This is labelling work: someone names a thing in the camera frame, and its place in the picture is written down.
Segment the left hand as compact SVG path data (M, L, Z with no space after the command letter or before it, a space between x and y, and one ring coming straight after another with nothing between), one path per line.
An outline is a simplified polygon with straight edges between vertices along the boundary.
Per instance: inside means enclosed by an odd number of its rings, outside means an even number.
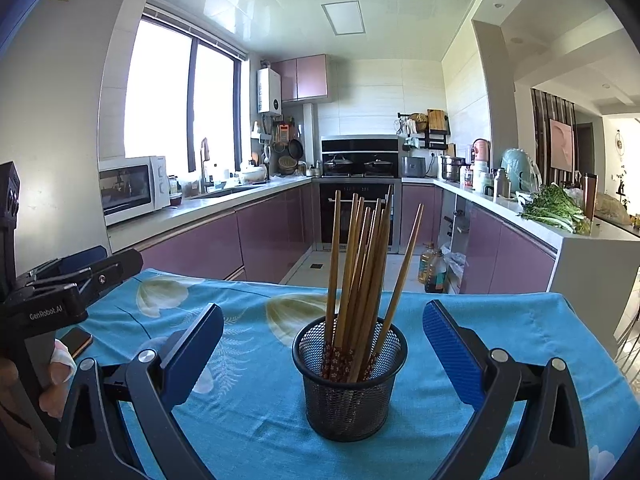
M76 365L54 333L1 333L1 460L12 474L53 476L60 420Z

